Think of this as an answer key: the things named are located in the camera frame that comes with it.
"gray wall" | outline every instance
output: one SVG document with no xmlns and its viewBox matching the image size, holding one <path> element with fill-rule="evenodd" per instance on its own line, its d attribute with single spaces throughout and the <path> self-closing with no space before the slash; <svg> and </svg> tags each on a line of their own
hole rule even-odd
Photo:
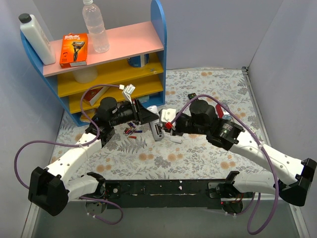
<svg viewBox="0 0 317 238">
<path fill-rule="evenodd" d="M 272 145 L 293 157 L 316 160 L 317 1 L 284 0 L 250 65 Z M 317 181 L 301 209 L 317 235 Z"/>
<path fill-rule="evenodd" d="M 28 191 L 14 175 L 15 153 L 30 140 L 55 140 L 62 108 L 33 69 L 22 47 L 20 13 L 34 13 L 44 26 L 32 0 L 4 0 L 1 9 L 0 237 L 17 238 L 21 236 L 30 202 Z M 27 184 L 36 166 L 48 164 L 52 149 L 42 144 L 23 150 L 18 168 Z"/>
<path fill-rule="evenodd" d="M 150 20 L 151 0 L 94 0 L 106 28 Z M 81 0 L 34 0 L 54 39 L 86 32 Z M 167 68 L 248 66 L 282 0 L 161 0 Z"/>
</svg>

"pink shelf top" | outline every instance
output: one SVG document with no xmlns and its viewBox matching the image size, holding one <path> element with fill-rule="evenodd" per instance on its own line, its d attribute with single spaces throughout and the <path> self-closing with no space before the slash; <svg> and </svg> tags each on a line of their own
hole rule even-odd
<svg viewBox="0 0 317 238">
<path fill-rule="evenodd" d="M 44 65 L 43 75 L 48 77 L 164 49 L 150 21 L 109 29 L 107 35 L 110 44 L 110 49 L 107 52 L 95 52 L 92 42 L 88 42 L 87 65 L 71 68 L 61 68 L 59 65 L 62 40 L 52 41 L 51 46 L 55 49 L 56 63 Z"/>
</svg>

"black bottle cap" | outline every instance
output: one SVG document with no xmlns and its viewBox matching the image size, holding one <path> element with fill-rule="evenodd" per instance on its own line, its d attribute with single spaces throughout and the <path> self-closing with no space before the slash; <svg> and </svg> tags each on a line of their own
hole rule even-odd
<svg viewBox="0 0 317 238">
<path fill-rule="evenodd" d="M 21 15 L 19 15 L 19 20 L 22 23 L 28 23 L 32 20 L 30 14 L 27 13 L 22 13 Z"/>
</svg>

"clear water bottle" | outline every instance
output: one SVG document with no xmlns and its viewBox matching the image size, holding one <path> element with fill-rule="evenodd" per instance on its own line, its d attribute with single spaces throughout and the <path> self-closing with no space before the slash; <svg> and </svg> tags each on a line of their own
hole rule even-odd
<svg viewBox="0 0 317 238">
<path fill-rule="evenodd" d="M 94 49 L 98 53 L 106 52 L 109 50 L 109 41 L 100 9 L 93 3 L 93 0 L 83 1 L 85 5 L 83 8 L 83 17 Z"/>
</svg>

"blue battery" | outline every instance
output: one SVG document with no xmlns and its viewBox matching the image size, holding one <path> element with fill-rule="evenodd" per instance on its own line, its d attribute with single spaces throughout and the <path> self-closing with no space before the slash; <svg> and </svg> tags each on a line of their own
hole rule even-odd
<svg viewBox="0 0 317 238">
<path fill-rule="evenodd" d="M 149 62 L 149 54 L 128 58 L 129 65 L 135 68 L 142 68 L 148 62 Z"/>
</svg>

